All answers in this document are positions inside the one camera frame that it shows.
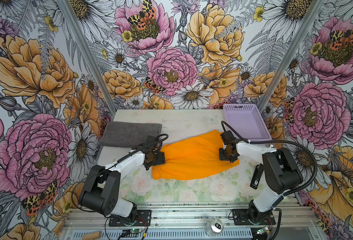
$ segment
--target orange pants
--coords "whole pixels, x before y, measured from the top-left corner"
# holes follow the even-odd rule
[[[219,160],[219,148],[223,142],[217,130],[191,137],[180,142],[165,145],[166,163],[153,166],[153,178],[158,180],[192,180],[218,174],[239,164]]]

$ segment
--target purple basket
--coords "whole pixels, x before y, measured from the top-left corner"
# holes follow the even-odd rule
[[[270,133],[255,104],[224,104],[223,119],[248,140],[271,140]]]

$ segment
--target floral tablecloth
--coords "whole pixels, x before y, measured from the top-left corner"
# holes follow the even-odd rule
[[[114,121],[161,123],[165,143],[177,142],[214,129],[222,131],[222,110],[118,110]],[[112,163],[130,149],[101,151],[99,165]],[[266,185],[264,175],[257,190],[250,187],[255,166],[260,162],[241,159],[240,164],[219,174],[196,180],[154,180],[144,166],[129,173],[120,184],[120,196],[138,202],[249,202]]]

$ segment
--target metal pole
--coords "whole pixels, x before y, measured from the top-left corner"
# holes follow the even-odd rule
[[[67,25],[71,31],[71,36],[73,36],[74,40],[78,43],[79,49],[82,51],[82,54],[90,67],[91,73],[94,75],[94,78],[102,92],[102,95],[107,103],[108,108],[112,114],[112,117],[115,116],[116,106],[114,101],[111,98],[110,92],[108,91],[106,84],[102,79],[102,75],[100,74],[99,67],[94,59],[94,56],[91,53],[91,49],[87,43],[87,39],[83,34],[83,30],[81,29],[77,17],[72,10],[71,4],[68,0],[57,1],[60,10],[63,13],[64,18],[66,19]]]
[[[269,102],[271,96],[274,93],[275,88],[278,86],[280,80],[282,79],[287,66],[294,58],[295,51],[299,48],[299,45],[306,36],[310,26],[314,24],[314,19],[321,11],[324,2],[324,0],[313,0],[313,2],[310,4],[307,14],[305,15],[302,21],[302,24],[300,25],[297,33],[294,35],[293,40],[289,45],[289,48],[285,52],[285,55],[283,56],[283,59],[278,66],[278,69],[275,71],[270,85],[267,87],[265,94],[263,95],[261,101],[258,104],[259,112],[262,112],[262,109],[266,106],[267,102]]]

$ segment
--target soda can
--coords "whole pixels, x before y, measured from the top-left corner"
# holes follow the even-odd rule
[[[219,218],[210,219],[205,230],[210,237],[216,236],[223,231],[223,223]]]

